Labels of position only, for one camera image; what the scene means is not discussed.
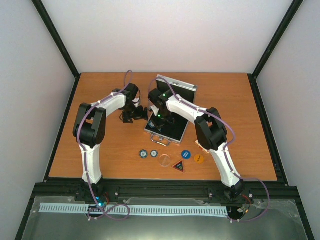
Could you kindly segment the aluminium poker case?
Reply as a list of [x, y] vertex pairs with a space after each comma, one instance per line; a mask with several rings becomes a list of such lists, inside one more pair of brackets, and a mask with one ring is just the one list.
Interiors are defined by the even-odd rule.
[[171, 142], [180, 144], [188, 126], [188, 120], [181, 115], [159, 109], [156, 101], [166, 100], [173, 94], [179, 95], [190, 103], [195, 102], [198, 87], [194, 84], [176, 80], [163, 75], [155, 78], [156, 88], [149, 85], [148, 111], [150, 117], [144, 130], [150, 134], [150, 140], [162, 146], [169, 146]]

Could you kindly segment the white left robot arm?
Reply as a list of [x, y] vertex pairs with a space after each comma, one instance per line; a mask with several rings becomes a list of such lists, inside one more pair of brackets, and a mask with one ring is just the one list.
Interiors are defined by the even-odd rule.
[[127, 84], [123, 89], [114, 89], [107, 97], [88, 104], [82, 103], [77, 112], [73, 127], [73, 136], [81, 150], [82, 179], [91, 184], [86, 195], [92, 201], [103, 198], [104, 188], [97, 183], [102, 178], [100, 169], [100, 146], [106, 134], [106, 119], [113, 112], [122, 111], [119, 119], [125, 124], [134, 120], [147, 120], [148, 109], [140, 105], [139, 88]]

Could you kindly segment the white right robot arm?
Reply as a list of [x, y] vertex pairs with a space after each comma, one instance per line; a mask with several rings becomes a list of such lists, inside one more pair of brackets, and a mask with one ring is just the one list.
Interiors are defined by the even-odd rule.
[[171, 90], [162, 93], [153, 89], [148, 93], [148, 100], [153, 104], [151, 121], [157, 129], [172, 130], [180, 124], [178, 116], [194, 124], [198, 143], [209, 151], [217, 165], [221, 182], [226, 186], [225, 194], [239, 196], [245, 187], [228, 149], [227, 124], [218, 110], [197, 106]]

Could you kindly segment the blue white poker chip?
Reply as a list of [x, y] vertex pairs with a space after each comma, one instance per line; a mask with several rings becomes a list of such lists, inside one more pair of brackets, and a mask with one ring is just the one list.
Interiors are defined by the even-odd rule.
[[148, 157], [148, 152], [145, 150], [145, 149], [142, 149], [140, 152], [139, 152], [139, 156], [142, 158], [142, 159], [145, 159]]
[[152, 151], [150, 152], [150, 156], [153, 157], [153, 158], [155, 158], [155, 157], [158, 156], [158, 152], [157, 152], [156, 150], [152, 150]]

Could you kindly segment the clear round disc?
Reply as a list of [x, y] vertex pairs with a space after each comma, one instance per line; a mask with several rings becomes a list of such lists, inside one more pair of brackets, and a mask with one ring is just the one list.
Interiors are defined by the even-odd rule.
[[171, 157], [167, 154], [162, 154], [158, 158], [158, 163], [162, 167], [168, 167], [171, 164]]

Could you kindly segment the blue round token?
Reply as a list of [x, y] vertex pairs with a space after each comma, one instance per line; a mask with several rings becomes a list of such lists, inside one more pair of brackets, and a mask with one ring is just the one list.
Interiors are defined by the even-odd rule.
[[190, 159], [192, 156], [191, 152], [189, 150], [183, 150], [181, 152], [181, 157], [184, 159], [184, 160], [188, 160]]

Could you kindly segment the black red triangle token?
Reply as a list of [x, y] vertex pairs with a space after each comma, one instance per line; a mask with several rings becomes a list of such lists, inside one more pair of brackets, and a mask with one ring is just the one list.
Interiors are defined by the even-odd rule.
[[183, 160], [180, 160], [180, 161], [176, 162], [174, 165], [172, 165], [172, 168], [177, 170], [177, 171], [180, 171], [182, 173], [185, 172]]

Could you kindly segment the orange round token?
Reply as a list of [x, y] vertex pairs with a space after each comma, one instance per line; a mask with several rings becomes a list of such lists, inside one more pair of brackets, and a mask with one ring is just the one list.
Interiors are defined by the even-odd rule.
[[194, 156], [194, 161], [197, 163], [197, 164], [203, 164], [204, 161], [205, 161], [205, 158], [202, 154], [196, 154]]

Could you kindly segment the black aluminium frame rail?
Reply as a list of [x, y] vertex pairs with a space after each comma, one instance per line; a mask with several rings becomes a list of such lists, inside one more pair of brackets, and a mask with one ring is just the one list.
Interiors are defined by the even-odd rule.
[[[253, 199], [266, 199], [266, 191], [272, 200], [300, 198], [297, 187], [278, 182], [264, 184], [266, 187], [258, 181], [246, 181], [243, 192], [252, 194]], [[217, 203], [226, 200], [225, 187], [219, 181], [103, 179], [92, 188], [95, 194], [107, 193], [116, 202], [129, 198], [191, 198]]]

